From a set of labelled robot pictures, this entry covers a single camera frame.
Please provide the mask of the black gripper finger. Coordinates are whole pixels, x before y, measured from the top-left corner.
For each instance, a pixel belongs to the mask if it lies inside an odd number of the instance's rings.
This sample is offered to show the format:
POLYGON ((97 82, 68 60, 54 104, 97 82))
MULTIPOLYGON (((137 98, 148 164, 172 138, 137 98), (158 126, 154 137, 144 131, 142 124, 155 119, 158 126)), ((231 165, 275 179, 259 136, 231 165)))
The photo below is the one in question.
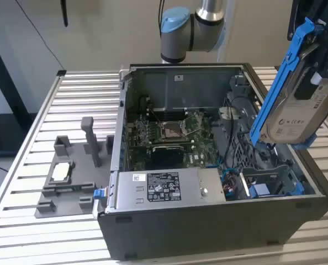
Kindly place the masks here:
POLYGON ((296 100, 308 100, 314 94, 318 88, 318 84, 312 84, 311 79, 315 72, 307 72, 304 75, 300 75, 298 79, 298 86, 294 92, 294 98, 296 100))

